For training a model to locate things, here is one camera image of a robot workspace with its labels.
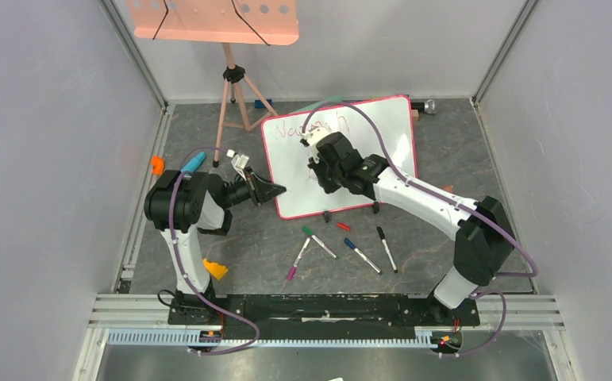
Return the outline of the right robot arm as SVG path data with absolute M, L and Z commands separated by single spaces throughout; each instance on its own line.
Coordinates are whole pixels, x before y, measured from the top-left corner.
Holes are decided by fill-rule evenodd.
M 453 265 L 427 297 L 429 317 L 447 324 L 476 289 L 490 284 L 514 250 L 510 221 L 496 198 L 461 198 L 391 166 L 376 154 L 362 157 L 340 132 L 304 133 L 309 169 L 327 194 L 340 189 L 396 206 L 428 222 L 454 244 Z

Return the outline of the pink framed whiteboard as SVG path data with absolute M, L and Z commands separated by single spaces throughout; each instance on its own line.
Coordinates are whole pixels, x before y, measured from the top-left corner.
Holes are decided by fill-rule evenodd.
M 354 105 L 375 122 L 395 165 L 416 177 L 418 156 L 410 100 L 395 95 Z M 302 112 L 269 118 L 261 126 L 271 180 L 287 189 L 275 199 L 278 215 L 289 220 L 370 206 L 372 200 L 362 195 L 353 195 L 345 189 L 326 194 L 319 186 L 313 170 L 307 167 L 312 151 L 300 143 L 299 133 L 307 116 L 307 112 Z M 343 133 L 362 157 L 383 154 L 373 128 L 346 106 L 320 109 L 309 122 L 310 128 L 328 127 Z

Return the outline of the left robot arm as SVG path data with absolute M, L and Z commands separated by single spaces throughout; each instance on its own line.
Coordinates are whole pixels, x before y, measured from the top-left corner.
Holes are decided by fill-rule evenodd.
M 231 207 L 247 201 L 261 206 L 286 191 L 250 167 L 231 181 L 207 172 L 163 172 L 146 195 L 144 215 L 165 239 L 175 265 L 176 288 L 169 303 L 173 318 L 205 324 L 218 313 L 198 236 L 227 235 L 233 220 Z

